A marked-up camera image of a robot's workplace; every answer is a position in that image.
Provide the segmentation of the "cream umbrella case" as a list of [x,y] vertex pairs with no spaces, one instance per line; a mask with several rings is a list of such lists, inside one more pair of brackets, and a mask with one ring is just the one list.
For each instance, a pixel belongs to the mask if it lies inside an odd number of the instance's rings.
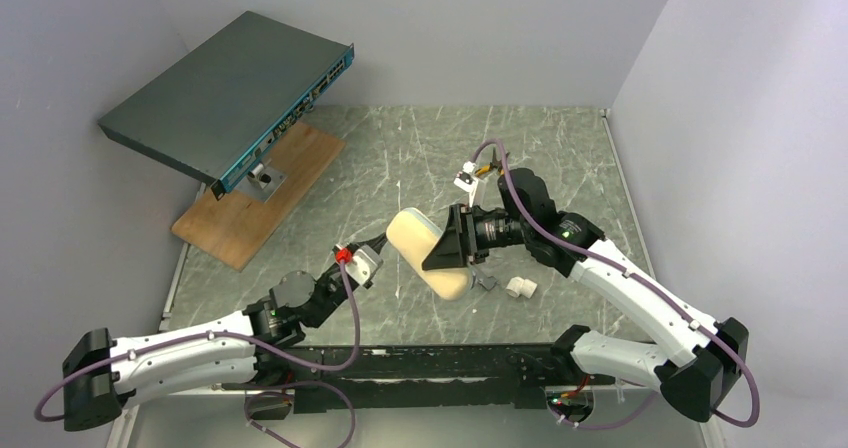
[[468,268],[423,269],[423,262],[442,236],[442,229],[417,208],[399,211],[389,223],[386,235],[400,257],[439,298],[455,301],[473,286],[474,275]]

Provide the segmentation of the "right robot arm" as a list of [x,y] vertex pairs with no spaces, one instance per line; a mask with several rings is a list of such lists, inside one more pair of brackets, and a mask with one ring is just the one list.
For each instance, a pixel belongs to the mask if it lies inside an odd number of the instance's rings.
[[469,268],[494,248],[522,245],[532,258],[566,279],[595,290],[649,336],[647,343],[611,338],[574,325],[551,347],[565,370],[600,374],[652,389],[678,413],[706,422],[739,379],[760,395],[746,364],[748,329],[734,318],[720,322],[663,288],[585,217],[560,211],[545,182],[527,168],[498,179],[502,207],[451,206],[441,237],[413,267],[425,273]]

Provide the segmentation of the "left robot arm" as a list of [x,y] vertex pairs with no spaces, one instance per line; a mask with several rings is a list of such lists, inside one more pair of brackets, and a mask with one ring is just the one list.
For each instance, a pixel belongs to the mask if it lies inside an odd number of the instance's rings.
[[62,363],[64,429],[93,429],[126,408],[204,385],[266,383],[293,364],[321,369],[287,348],[343,303],[356,303],[352,293],[372,286],[386,243],[380,234],[338,245],[320,276],[290,272],[266,296],[210,322],[128,338],[114,338],[106,328],[85,333]]

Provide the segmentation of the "white pipe elbow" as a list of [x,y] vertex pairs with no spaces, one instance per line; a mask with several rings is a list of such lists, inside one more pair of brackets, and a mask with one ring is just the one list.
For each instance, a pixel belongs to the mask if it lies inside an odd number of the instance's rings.
[[537,287],[538,284],[533,280],[522,277],[513,277],[507,283],[505,291],[513,298],[523,297],[530,299],[535,294]]

